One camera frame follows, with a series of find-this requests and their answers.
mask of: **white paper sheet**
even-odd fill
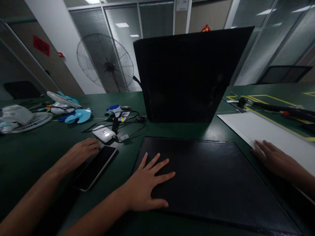
[[[267,140],[293,157],[315,176],[315,143],[305,141],[254,112],[217,115],[245,142],[254,148],[254,140]]]

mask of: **green table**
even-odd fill
[[[285,101],[315,110],[314,83],[228,87],[224,96],[232,96],[231,91],[246,96],[269,95],[273,98],[268,96],[256,96],[256,98],[267,103],[272,102],[275,105],[283,105],[283,101]],[[51,121],[29,132],[0,137],[1,219],[68,149],[79,141],[93,137],[91,133],[82,134],[81,131],[93,123],[101,121],[107,107],[114,104],[131,106],[141,115],[146,115],[141,92],[83,95],[75,98],[83,107],[93,109],[93,120],[80,125]],[[12,101],[0,102],[0,106],[3,107],[11,103]],[[217,110],[217,114],[234,112],[235,108],[224,101],[220,103]],[[287,126],[292,125],[285,118],[278,122]],[[121,133],[130,134],[140,127],[141,124],[131,124],[121,129]],[[290,184],[266,171],[251,154],[250,146],[217,116],[213,118],[211,124],[166,124],[146,121],[145,129],[139,132],[136,137],[126,140],[124,143],[111,142],[110,145],[117,147],[119,153],[100,176],[95,186],[88,192],[78,193],[69,187],[72,176],[65,179],[56,197],[56,205],[59,206],[56,209],[58,210],[54,210],[53,205],[51,212],[41,222],[38,231],[41,228],[47,231],[47,226],[50,227],[51,232],[64,231],[122,185],[130,177],[144,136],[235,142],[294,221],[297,222],[302,232],[306,235],[310,234],[308,226],[292,210],[292,204],[287,201],[288,195],[298,194],[296,190]],[[57,200],[59,197],[65,201],[63,204]],[[144,235],[258,235],[247,230],[165,215],[155,211],[128,212],[109,231],[111,235],[135,235],[139,233]]]

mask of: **smartphone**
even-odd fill
[[[88,191],[101,175],[117,148],[104,146],[73,181],[73,187]]]

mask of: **black folder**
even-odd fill
[[[249,230],[301,235],[235,143],[144,137],[133,173],[148,153],[169,163],[156,175],[176,172],[151,196],[163,198],[163,212],[212,220]]]

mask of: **standing fan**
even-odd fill
[[[99,33],[86,35],[79,42],[77,57],[86,76],[106,92],[130,91],[134,65],[117,40]]]

